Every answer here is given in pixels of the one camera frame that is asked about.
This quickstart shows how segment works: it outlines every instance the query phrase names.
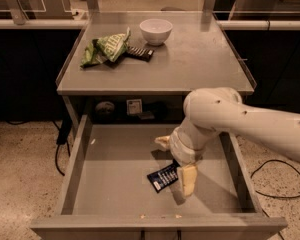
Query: drawer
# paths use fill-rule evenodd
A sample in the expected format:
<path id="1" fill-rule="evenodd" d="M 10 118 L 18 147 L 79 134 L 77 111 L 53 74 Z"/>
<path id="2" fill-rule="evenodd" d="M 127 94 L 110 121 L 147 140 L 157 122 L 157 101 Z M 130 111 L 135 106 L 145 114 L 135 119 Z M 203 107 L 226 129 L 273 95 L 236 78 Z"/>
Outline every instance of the drawer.
<path id="1" fill-rule="evenodd" d="M 156 193 L 146 175 L 172 163 L 154 138 L 173 124 L 93 124 L 84 114 L 52 218 L 31 224 L 43 239 L 268 239 L 287 226 L 263 215 L 236 137 L 207 145 L 194 194 L 178 182 Z"/>

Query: bowl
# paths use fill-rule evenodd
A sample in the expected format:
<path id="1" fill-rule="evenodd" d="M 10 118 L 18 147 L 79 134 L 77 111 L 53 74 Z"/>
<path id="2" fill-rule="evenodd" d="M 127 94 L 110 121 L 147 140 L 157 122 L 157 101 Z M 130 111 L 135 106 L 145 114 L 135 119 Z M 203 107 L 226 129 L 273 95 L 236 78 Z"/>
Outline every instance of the bowl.
<path id="1" fill-rule="evenodd" d="M 162 19 L 148 19 L 140 23 L 143 38 L 154 46 L 159 46 L 168 39 L 172 27 L 171 22 Z"/>

